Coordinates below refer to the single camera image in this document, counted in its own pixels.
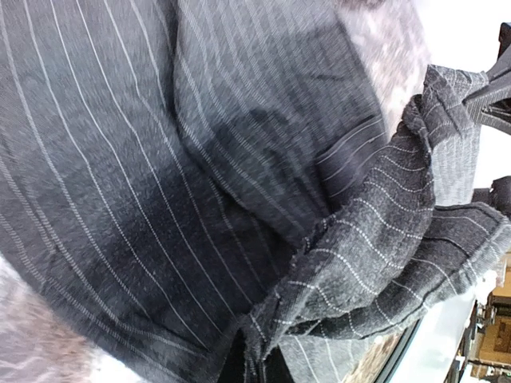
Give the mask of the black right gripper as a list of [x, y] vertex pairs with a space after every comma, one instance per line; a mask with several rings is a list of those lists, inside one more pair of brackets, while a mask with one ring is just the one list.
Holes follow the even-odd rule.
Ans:
[[472, 120], [510, 134], [510, 23], [503, 22], [499, 33], [497, 61], [486, 73], [489, 83], [465, 98], [463, 104]]

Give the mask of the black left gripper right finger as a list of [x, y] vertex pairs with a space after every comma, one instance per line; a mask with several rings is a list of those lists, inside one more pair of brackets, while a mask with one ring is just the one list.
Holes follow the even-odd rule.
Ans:
[[279, 347], [275, 347], [264, 362], [264, 381], [267, 383], [295, 382]]

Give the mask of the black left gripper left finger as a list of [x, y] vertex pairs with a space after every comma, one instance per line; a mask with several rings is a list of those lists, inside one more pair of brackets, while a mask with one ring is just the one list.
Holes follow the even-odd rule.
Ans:
[[248, 343], [245, 333], [237, 330], [231, 343], [224, 366], [220, 372], [218, 383], [248, 382]]

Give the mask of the black pinstriped long sleeve shirt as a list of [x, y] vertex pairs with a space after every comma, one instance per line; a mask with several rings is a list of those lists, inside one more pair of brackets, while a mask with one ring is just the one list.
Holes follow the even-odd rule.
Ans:
[[395, 135], [337, 1], [4, 1], [1, 254], [149, 382], [340, 382], [510, 245], [473, 200], [484, 73]]

